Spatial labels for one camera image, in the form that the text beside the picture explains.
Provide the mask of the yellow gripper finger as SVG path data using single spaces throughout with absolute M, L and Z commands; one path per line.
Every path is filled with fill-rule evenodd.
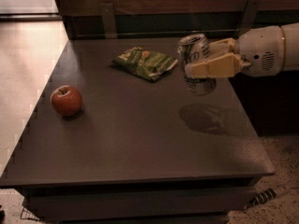
M 220 57 L 235 51 L 235 40 L 233 38 L 225 38 L 214 41 L 209 44 L 208 57 L 210 59 Z
M 220 57 L 205 59 L 199 63 L 188 63 L 184 72 L 189 78 L 234 77 L 247 66 L 251 66 L 251 63 L 230 52 Z

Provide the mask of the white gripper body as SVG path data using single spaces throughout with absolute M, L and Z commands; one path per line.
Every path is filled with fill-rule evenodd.
M 236 40 L 235 53 L 247 64 L 241 72 L 250 77 L 277 75 L 283 65 L 284 34 L 278 26 L 252 29 Z

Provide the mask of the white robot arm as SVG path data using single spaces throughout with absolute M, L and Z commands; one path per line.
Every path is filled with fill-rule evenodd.
M 275 76 L 299 66 L 299 23 L 251 29 L 238 39 L 212 42 L 206 58 L 188 62 L 189 78 Z

